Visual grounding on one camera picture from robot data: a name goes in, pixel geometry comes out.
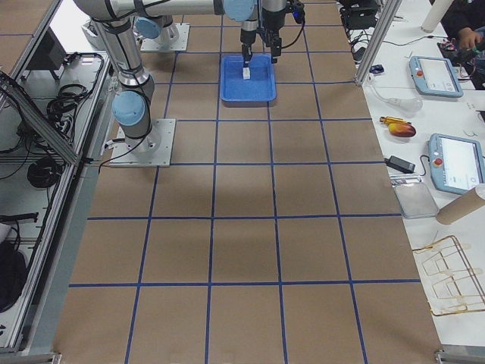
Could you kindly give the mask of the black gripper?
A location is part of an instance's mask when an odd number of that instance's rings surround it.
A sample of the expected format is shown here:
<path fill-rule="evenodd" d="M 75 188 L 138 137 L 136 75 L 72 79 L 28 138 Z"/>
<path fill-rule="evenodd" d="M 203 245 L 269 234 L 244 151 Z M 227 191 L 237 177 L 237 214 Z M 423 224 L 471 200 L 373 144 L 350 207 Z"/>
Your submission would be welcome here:
<path fill-rule="evenodd" d="M 242 58 L 243 67 L 248 68 L 249 62 L 252 59 L 252 45 L 256 40 L 256 30 L 244 30 L 240 31 L 240 42 L 242 43 Z"/>
<path fill-rule="evenodd" d="M 288 45 L 282 45 L 280 29 L 285 25 L 285 18 L 288 14 L 293 16 L 297 24 L 301 25 L 296 38 Z M 302 34 L 305 27 L 304 9 L 283 9 L 281 11 L 263 10 L 264 44 L 271 49 L 271 63 L 276 64 L 281 56 L 281 49 L 293 46 Z"/>

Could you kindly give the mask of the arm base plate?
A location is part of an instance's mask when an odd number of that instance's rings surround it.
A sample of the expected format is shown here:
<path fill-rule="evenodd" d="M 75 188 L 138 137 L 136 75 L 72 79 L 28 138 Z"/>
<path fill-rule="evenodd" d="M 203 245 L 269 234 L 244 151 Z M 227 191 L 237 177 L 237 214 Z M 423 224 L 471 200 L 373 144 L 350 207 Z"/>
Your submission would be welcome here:
<path fill-rule="evenodd" d="M 168 27 L 143 30 L 141 52 L 185 52 L 188 46 L 189 24 L 172 23 Z"/>
<path fill-rule="evenodd" d="M 128 138 L 116 143 L 109 166 L 113 168 L 169 167 L 174 144 L 176 120 L 152 119 L 151 133 L 137 146 Z"/>

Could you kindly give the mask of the person hand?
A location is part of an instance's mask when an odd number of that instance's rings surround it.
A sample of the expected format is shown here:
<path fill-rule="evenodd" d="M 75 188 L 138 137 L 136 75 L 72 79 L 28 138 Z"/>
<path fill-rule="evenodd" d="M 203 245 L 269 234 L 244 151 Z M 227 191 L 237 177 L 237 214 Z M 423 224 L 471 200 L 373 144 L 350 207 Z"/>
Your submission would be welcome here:
<path fill-rule="evenodd" d="M 460 49 L 472 49 L 483 40 L 483 36 L 470 27 L 464 27 L 457 33 L 458 47 Z"/>

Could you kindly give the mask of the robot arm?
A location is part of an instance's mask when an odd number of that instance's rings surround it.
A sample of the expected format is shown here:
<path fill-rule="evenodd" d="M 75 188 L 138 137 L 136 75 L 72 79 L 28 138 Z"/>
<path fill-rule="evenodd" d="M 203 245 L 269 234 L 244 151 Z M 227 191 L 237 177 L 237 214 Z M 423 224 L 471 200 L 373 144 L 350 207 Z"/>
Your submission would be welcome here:
<path fill-rule="evenodd" d="M 154 39 L 161 46 L 169 46 L 179 38 L 177 27 L 171 15 L 150 16 L 142 1 L 134 1 L 138 18 L 137 31 L 146 39 Z M 256 1 L 223 1 L 224 13 L 232 20 L 241 22 L 240 42 L 242 43 L 242 78 L 250 78 L 249 62 L 252 59 L 252 45 L 258 29 L 258 10 Z"/>
<path fill-rule="evenodd" d="M 299 1 L 76 1 L 76 6 L 100 26 L 100 37 L 110 59 L 117 65 L 125 90 L 133 89 L 150 98 L 148 88 L 154 85 L 152 75 L 144 68 L 141 51 L 133 35 L 131 17 L 148 23 L 137 30 L 155 39 L 163 27 L 170 27 L 174 15 L 226 15 L 241 23 L 242 64 L 238 80 L 248 86 L 255 76 L 252 45 L 260 36 L 271 50 L 270 60 L 277 63 L 285 48 L 280 30 L 291 14 L 297 24 L 305 25 L 304 5 Z"/>

